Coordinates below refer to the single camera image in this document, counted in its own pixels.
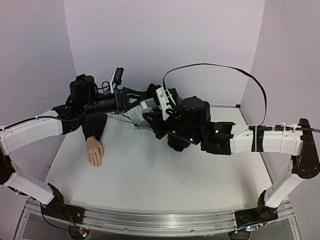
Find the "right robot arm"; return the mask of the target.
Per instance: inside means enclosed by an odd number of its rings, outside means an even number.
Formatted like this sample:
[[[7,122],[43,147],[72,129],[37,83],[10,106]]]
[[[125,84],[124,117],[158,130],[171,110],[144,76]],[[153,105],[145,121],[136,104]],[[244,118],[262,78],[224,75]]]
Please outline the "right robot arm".
[[[320,160],[313,129],[301,118],[297,124],[275,126],[244,125],[234,122],[212,122],[210,104],[193,96],[172,107],[160,101],[157,111],[144,112],[157,139],[169,134],[213,155],[240,153],[280,153],[291,161],[271,187],[259,197],[259,207],[277,208],[304,180],[320,172]]]

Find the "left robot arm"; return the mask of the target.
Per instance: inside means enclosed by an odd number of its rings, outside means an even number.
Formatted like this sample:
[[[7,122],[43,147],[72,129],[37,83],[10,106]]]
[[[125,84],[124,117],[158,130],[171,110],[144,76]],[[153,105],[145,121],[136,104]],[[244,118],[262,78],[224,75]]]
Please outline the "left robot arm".
[[[0,129],[0,183],[17,190],[44,205],[56,218],[64,218],[67,206],[59,198],[58,190],[34,177],[28,176],[11,160],[15,150],[53,136],[76,131],[86,116],[100,113],[125,113],[147,99],[145,91],[127,87],[99,93],[94,77],[79,75],[69,85],[70,95],[65,104],[56,106],[41,115]]]

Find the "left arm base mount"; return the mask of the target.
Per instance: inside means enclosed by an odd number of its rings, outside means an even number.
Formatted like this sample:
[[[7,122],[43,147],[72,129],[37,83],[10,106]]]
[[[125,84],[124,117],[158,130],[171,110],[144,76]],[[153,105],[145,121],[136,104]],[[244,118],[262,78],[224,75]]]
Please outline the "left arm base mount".
[[[48,204],[43,204],[41,213],[59,220],[81,224],[84,219],[85,209],[80,206],[66,204],[63,195],[54,185],[48,183],[53,192],[53,199]]]

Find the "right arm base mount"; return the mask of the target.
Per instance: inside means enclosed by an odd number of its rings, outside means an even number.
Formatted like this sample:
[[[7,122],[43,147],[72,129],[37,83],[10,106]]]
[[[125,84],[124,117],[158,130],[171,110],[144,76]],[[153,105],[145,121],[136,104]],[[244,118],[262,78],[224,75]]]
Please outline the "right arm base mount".
[[[260,194],[256,207],[234,212],[236,228],[238,230],[247,226],[266,224],[278,219],[277,208],[265,205],[265,194],[266,190]]]

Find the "white nail polish brush cap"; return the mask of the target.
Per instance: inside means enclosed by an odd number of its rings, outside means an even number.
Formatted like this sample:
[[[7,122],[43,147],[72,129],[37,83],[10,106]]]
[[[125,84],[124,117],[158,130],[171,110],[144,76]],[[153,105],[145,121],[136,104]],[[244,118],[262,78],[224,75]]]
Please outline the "white nail polish brush cap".
[[[148,104],[144,100],[140,102],[140,106],[142,107],[143,110],[147,109],[149,107]]]

